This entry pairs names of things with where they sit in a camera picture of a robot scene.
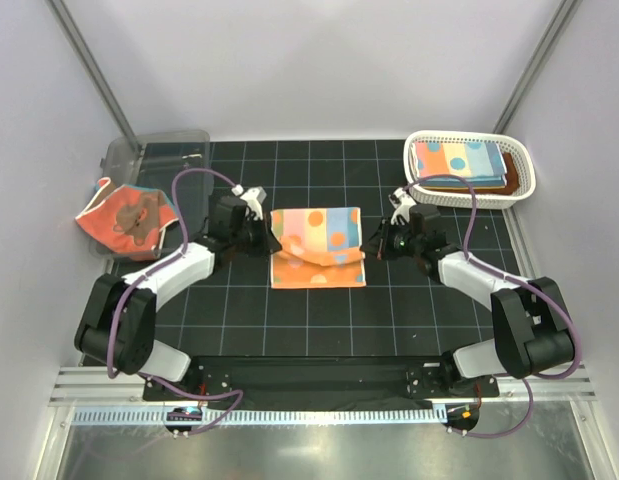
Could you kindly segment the peach dotted towel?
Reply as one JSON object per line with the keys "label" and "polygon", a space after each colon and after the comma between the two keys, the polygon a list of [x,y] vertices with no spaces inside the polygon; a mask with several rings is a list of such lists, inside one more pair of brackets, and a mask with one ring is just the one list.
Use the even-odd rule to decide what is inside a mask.
{"label": "peach dotted towel", "polygon": [[277,209],[271,216],[273,234],[282,246],[271,257],[272,288],[366,285],[358,207]]}

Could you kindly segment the brown towel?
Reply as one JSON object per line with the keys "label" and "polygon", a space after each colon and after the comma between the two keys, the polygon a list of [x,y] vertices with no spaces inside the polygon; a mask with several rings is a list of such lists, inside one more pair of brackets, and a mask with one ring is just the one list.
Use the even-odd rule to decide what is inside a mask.
{"label": "brown towel", "polygon": [[507,180],[507,186],[500,189],[474,189],[479,194],[511,195],[519,186],[518,173],[510,154],[499,150],[490,154],[487,150],[468,149],[462,156],[448,159],[449,172],[462,178],[500,177]]}

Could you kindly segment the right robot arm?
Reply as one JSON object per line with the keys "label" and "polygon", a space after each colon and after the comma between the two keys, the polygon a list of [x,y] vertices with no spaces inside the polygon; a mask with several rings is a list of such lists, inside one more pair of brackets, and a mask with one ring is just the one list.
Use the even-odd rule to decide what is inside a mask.
{"label": "right robot arm", "polygon": [[399,220],[363,229],[361,252],[379,261],[409,259],[431,281],[486,308],[493,336],[441,355],[435,379],[452,396],[476,380],[530,376],[562,380],[582,361],[581,339],[557,283],[528,279],[490,265],[449,241],[433,206],[416,205]]}

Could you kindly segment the salmon pink towel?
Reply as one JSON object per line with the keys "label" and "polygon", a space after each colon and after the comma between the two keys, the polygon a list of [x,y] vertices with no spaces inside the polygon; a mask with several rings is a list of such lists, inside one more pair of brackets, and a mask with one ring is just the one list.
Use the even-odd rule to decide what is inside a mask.
{"label": "salmon pink towel", "polygon": [[178,215],[163,191],[117,185],[102,177],[75,221],[111,252],[134,261],[150,261],[160,256],[167,229],[178,222]]}

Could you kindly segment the light blue dotted towel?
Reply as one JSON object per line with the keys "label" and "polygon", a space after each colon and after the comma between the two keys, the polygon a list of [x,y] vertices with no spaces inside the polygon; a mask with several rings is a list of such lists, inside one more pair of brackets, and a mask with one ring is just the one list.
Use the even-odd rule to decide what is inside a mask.
{"label": "light blue dotted towel", "polygon": [[503,154],[492,142],[416,141],[411,146],[411,153],[420,177],[446,174],[500,181],[507,173]]}

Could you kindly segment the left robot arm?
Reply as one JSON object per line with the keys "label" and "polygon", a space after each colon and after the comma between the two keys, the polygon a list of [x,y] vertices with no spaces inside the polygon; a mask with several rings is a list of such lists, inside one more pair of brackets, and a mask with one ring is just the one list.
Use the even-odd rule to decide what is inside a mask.
{"label": "left robot arm", "polygon": [[170,300],[229,265],[235,254],[267,258],[280,251],[271,212],[263,205],[265,196],[261,188],[223,196],[203,231],[185,235],[182,245],[164,259],[123,277],[101,275],[75,333],[75,348],[103,363],[110,378],[138,375],[179,400],[240,397],[240,391],[202,394],[197,364],[157,340],[156,317]]}

